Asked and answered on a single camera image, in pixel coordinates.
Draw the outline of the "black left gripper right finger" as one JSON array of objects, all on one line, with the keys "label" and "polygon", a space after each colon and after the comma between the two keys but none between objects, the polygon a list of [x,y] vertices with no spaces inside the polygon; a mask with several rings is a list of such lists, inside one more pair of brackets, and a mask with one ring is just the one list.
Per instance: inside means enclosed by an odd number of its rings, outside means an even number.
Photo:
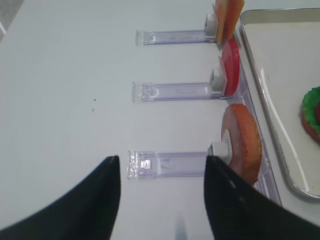
[{"label": "black left gripper right finger", "polygon": [[280,207],[217,156],[207,156],[204,203],[216,240],[318,240],[320,228]]}]

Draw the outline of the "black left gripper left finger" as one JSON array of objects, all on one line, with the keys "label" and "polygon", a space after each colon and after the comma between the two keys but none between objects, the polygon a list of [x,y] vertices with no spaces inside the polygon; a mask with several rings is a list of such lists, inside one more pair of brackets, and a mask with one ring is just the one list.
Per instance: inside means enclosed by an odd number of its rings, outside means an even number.
[{"label": "black left gripper left finger", "polygon": [[121,198],[120,159],[105,158],[83,181],[39,212],[1,230],[2,240],[109,240]]}]

